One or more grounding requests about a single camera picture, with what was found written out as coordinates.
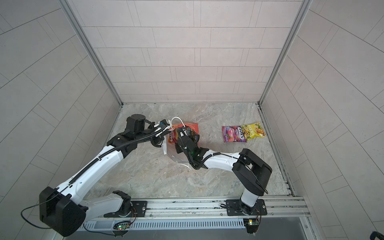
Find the black cable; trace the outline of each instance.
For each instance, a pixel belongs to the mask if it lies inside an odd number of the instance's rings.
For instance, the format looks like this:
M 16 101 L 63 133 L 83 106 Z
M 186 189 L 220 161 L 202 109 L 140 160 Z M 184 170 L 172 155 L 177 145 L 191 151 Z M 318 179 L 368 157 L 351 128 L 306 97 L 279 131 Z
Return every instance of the black cable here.
M 30 221 L 28 221 L 28 220 L 23 216 L 23 212 L 24 212 L 25 210 L 29 209 L 29 208 L 32 208 L 32 207 L 35 207 L 35 206 L 39 206 L 39 205 L 41 205 L 41 204 L 44 204 L 44 203 L 46 203 L 46 202 L 49 202 L 50 200 L 52 200 L 52 199 L 54 199 L 56 196 L 58 196 L 60 193 L 62 193 L 65 189 L 67 189 L 67 187 L 68 187 L 68 186 L 66 186 L 61 192 L 59 192 L 58 194 L 56 194 L 55 196 L 53 196 L 51 199 L 48 199 L 48 200 L 45 201 L 45 202 L 42 202 L 42 203 L 40 203 L 40 204 L 35 204 L 35 205 L 33 205 L 33 206 L 30 206 L 30 207 L 27 207 L 27 208 L 23 209 L 23 210 L 20 212 L 20 215 L 22 216 L 22 218 L 23 218 L 27 223 L 29 223 L 30 225 L 32 225 L 32 226 L 34 226 L 34 227 L 37 227 L 37 228 L 39 228 L 39 229 L 51 229 L 50 227 L 39 227 L 39 226 L 36 226 L 35 224 L 31 223 Z

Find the tiled wall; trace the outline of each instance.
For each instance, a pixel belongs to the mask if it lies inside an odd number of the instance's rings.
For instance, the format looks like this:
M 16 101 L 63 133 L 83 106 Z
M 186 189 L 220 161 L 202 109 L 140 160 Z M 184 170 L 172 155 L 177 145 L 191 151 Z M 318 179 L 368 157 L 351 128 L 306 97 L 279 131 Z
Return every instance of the tiled wall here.
M 384 1 L 314 0 L 262 108 L 323 239 L 384 233 Z
M 258 101 L 301 4 L 68 2 L 126 103 Z
M 118 108 L 56 1 L 0 1 L 0 239 L 41 239 L 20 211 L 99 152 Z

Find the snack bag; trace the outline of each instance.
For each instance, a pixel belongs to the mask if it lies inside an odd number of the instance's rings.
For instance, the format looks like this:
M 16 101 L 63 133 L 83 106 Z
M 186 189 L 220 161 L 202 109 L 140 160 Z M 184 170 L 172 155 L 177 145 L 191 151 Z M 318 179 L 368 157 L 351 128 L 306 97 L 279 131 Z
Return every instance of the snack bag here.
M 224 142 L 247 142 L 240 126 L 223 126 Z
M 260 126 L 260 122 L 254 124 L 241 125 L 243 129 L 244 138 L 246 140 L 252 139 L 254 137 L 265 137 L 265 132 Z

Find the yellow snack bag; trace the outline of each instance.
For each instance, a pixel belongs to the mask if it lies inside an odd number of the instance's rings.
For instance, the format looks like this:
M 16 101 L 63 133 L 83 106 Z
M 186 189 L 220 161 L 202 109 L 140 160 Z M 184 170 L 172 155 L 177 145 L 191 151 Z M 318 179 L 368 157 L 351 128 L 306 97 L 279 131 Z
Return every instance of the yellow snack bag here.
M 265 132 L 260 126 L 260 122 L 254 124 L 241 125 L 245 139 L 248 141 L 254 137 L 265 137 Z

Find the gray marble floor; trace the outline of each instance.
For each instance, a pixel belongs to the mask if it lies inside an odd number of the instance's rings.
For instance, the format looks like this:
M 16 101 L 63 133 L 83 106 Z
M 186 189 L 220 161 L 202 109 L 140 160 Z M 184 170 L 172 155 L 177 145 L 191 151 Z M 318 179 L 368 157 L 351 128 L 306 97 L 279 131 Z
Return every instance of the gray marble floor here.
M 126 118 L 132 114 L 143 114 L 150 121 L 178 116 L 184 122 L 197 122 L 200 147 L 220 152 L 240 152 L 249 148 L 273 169 L 267 186 L 269 195 L 288 194 L 268 136 L 247 143 L 223 142 L 222 126 L 261 121 L 254 103 L 126 104 L 112 136 L 124 131 Z M 124 191 L 132 198 L 218 197 L 240 196 L 244 187 L 232 172 L 189 169 L 164 155 L 161 148 L 146 142 L 107 172 L 88 192 L 86 199 L 114 190 Z

